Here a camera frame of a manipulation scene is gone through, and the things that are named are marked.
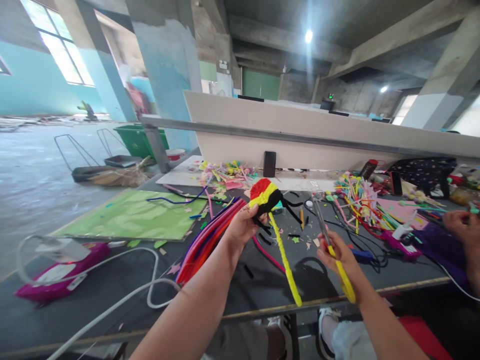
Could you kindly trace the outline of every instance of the concrete ceiling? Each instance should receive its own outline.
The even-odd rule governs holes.
[[[125,0],[85,1],[107,16],[128,17]],[[284,70],[309,72],[326,79],[344,75],[352,81],[376,78],[381,82],[400,82],[406,88],[409,84],[421,86],[429,78],[451,32],[468,11],[463,5],[466,2],[191,0],[198,54],[203,61],[216,63],[215,33],[223,27],[232,38],[236,61],[244,67],[269,74],[281,74]],[[223,12],[225,16],[212,20],[212,6],[217,14]],[[419,30],[424,23],[429,32],[416,35],[422,32]],[[393,31],[399,24],[400,30]],[[307,29],[313,31],[308,56],[304,41]],[[371,59],[367,56],[367,60],[350,64],[357,57],[355,52],[372,51],[371,47],[362,49],[371,42],[374,49],[385,47],[383,43],[376,46],[379,34],[381,41],[395,43],[395,39],[389,40],[392,32],[394,36],[403,34],[404,43],[386,46],[387,50],[377,51]]]
[[[432,0],[225,0],[229,15],[353,49]]]

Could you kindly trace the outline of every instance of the concrete floor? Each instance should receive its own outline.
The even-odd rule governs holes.
[[[15,270],[15,251],[20,240],[29,235],[49,234],[124,189],[75,183],[54,137],[72,135],[104,165],[103,159],[109,156],[97,130],[109,129],[116,135],[112,129],[121,125],[125,123],[35,125],[0,133],[0,279]],[[118,141],[107,139],[113,155],[129,154]],[[60,138],[59,143],[72,169],[87,166],[70,141]],[[24,261],[32,258],[34,249],[34,243],[25,248]]]

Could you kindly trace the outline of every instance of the broom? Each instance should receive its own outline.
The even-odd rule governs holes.
[[[103,171],[88,180],[97,185],[136,188],[153,176],[151,173],[145,173],[143,169],[149,160],[150,156],[147,156],[135,166]]]

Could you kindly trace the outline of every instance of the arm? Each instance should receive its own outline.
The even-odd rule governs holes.
[[[131,360],[200,359],[222,319],[230,282],[245,244],[257,232],[246,205],[217,247],[143,338]]]
[[[443,223],[463,243],[466,276],[471,289],[480,298],[480,219],[468,211],[452,211],[443,216]]]
[[[377,358],[379,360],[427,360],[428,357],[370,284],[352,251],[345,245],[342,238],[333,231],[329,231],[328,235],[337,260],[343,264],[355,291],[357,305]],[[322,236],[320,238],[321,243],[317,254],[320,260],[338,275],[336,259],[330,256],[325,239]]]

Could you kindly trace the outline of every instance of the ceiling light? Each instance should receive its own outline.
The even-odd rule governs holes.
[[[314,36],[314,33],[312,32],[312,30],[307,30],[306,31],[306,34],[305,34],[305,42],[307,44],[310,44],[312,42],[312,37]]]

